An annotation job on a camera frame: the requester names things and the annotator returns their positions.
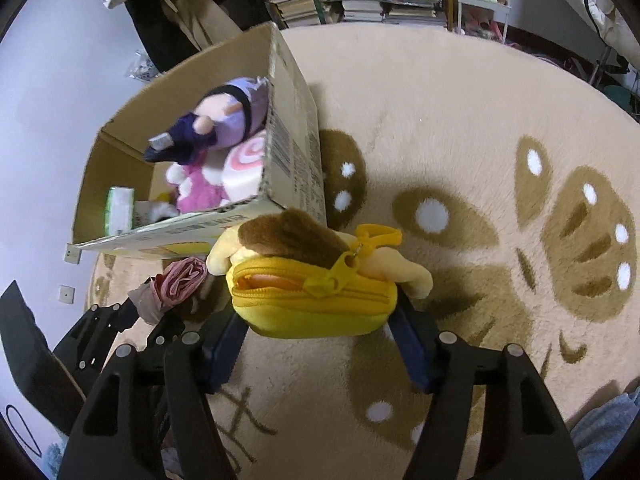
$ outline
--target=rolled pink fabric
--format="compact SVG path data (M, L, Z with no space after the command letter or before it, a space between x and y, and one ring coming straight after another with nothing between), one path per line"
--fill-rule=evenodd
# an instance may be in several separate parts
M206 277L206 264L201 259L190 256L169 264L162 279L156 277L154 280L152 293L162 304L162 312L166 312L190 297Z

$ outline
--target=gray cloth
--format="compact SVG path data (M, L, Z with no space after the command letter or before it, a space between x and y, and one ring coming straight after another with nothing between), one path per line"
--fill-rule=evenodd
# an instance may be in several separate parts
M587 413L571 431L582 474L589 480L616 449L640 411L640 388Z

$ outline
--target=yellow strap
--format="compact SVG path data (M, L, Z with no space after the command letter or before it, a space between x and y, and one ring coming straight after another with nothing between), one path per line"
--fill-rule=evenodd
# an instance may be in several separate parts
M342 253L329 271L307 278L302 288L315 298L334 296L356 275L361 258L368 258L381 245L402 243L401 231L377 224L359 225L356 237L358 240L351 245L351 251Z

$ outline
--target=black band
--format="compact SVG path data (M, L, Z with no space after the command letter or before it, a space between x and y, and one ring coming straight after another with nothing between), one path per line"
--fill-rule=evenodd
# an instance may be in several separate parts
M219 95L219 94L229 94L231 95L231 97L235 97L238 102L242 105L242 111L244 112L244 135L242 136L242 140L246 140L247 137L249 136L249 132L251 131L251 102L249 101L249 98L246 96L246 94L244 93L244 91L242 91L242 89L238 88L237 86L233 86L233 85L221 85L221 86L216 86L213 90L210 90L209 92L207 92L206 94L204 94L204 97L202 98L202 100L206 99L207 97L211 97L212 95Z

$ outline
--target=yellow plush pouch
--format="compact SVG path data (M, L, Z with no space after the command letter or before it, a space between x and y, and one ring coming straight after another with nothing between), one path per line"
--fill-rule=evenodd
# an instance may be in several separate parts
M234 309L255 332L268 337L301 339L373 332L393 312L398 291L394 282L366 278L357 270L360 257L370 254L376 245L389 243L387 239L385 235L369 238L368 232L358 236L358 243L329 270L275 257L237 264L226 274Z

